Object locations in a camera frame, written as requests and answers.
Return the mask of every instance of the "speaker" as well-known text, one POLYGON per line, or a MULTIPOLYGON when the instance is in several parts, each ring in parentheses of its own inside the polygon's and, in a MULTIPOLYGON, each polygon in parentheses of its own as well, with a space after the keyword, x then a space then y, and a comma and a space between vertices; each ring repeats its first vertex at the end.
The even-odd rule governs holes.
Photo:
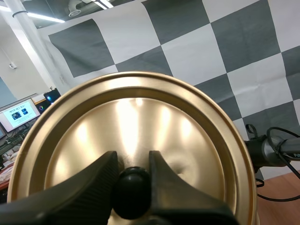
POLYGON ((44 99, 43 101, 36 104, 36 108, 39 111, 39 113, 42 114, 50 105, 51 103, 44 99))
POLYGON ((60 97, 60 93, 59 93, 58 90, 55 88, 54 90, 45 93, 45 94, 44 94, 44 97, 46 98, 46 100, 47 100, 50 104, 53 104, 53 103, 60 97))

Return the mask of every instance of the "black cable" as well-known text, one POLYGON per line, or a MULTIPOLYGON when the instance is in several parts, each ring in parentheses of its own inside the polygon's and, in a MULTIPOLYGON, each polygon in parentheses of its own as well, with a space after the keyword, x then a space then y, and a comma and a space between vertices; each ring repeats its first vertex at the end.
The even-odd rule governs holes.
POLYGON ((299 196, 295 196, 293 198, 284 198, 284 199, 277 199, 277 198, 268 198, 266 196, 263 196, 263 195, 260 195, 260 194, 257 194, 258 197, 260 198, 263 198, 265 200, 268 200, 268 201, 272 201, 272 202, 290 202, 290 201, 295 201, 295 200, 298 200, 300 199, 300 195, 299 196))
MULTIPOLYGON (((300 136, 297 135, 297 134, 295 134, 295 133, 293 133, 293 132, 291 132, 291 131, 289 131, 289 130, 286 130, 286 129, 283 129, 283 128, 280 128, 280 127, 270 127, 267 130, 267 139, 268 139, 268 142, 269 142, 270 146, 272 147, 272 149, 275 151, 276 154, 278 154, 279 158, 290 168, 290 170, 300 179, 300 174, 298 173, 298 171, 280 153, 280 147, 281 147, 281 145, 284 142, 286 142, 286 140, 283 140, 276 147, 275 144, 273 143, 272 139, 271 139, 271 135, 270 135, 271 134, 271 130, 280 130, 282 132, 286 132, 286 133, 288 133, 290 135, 293 135, 295 137, 300 137, 300 136)), ((261 184, 256 185, 258 188, 264 186, 264 181, 263 180, 256 179, 256 181, 261 182, 261 184)), ((263 196, 263 195, 260 195, 260 194, 257 194, 257 196, 260 197, 260 198, 263 198, 265 200, 273 201, 273 202, 290 202, 290 201, 295 201, 295 200, 300 199, 300 195, 292 197, 292 198, 285 198, 285 199, 269 198, 269 197, 266 197, 266 196, 263 196)))
POLYGON ((6 136, 7 136, 8 138, 11 138, 12 136, 14 136, 14 134, 15 134, 15 130, 13 130, 13 133, 11 134, 11 136, 8 136, 8 134, 6 134, 6 136))

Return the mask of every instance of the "white column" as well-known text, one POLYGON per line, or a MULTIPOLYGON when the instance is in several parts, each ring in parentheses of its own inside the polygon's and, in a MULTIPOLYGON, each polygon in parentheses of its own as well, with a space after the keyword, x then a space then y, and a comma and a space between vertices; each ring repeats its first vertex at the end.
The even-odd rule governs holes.
MULTIPOLYGON (((26 10, 20 0, 4 0, 4 2, 12 13, 26 10)), ((33 21, 25 12, 16 14, 14 19, 19 22, 20 27, 47 71, 47 73, 40 73, 47 86, 55 86, 61 94, 66 93, 73 85, 69 84, 56 68, 33 21)))

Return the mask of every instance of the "ceiling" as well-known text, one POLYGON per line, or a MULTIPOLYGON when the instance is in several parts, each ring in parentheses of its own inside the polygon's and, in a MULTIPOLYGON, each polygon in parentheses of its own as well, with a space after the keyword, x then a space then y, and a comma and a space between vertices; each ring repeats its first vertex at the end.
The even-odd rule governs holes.
MULTIPOLYGON (((109 0, 113 6, 124 4, 130 1, 133 0, 109 0)), ((28 12, 54 17, 64 21, 103 10, 91 0, 22 0, 22 3, 28 12), (71 7, 69 8, 69 5, 79 9, 81 11, 80 14, 70 17, 69 14, 71 7)), ((37 28, 56 24, 56 22, 41 19, 32 18, 32 20, 37 28)))

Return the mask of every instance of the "black rubber knob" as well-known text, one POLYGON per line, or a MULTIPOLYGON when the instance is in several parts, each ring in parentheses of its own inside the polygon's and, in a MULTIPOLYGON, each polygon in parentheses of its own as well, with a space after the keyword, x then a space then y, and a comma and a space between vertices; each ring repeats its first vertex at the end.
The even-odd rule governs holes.
POLYGON ((125 169, 112 190, 112 207, 124 219, 137 219, 151 204, 151 181, 141 167, 125 169))

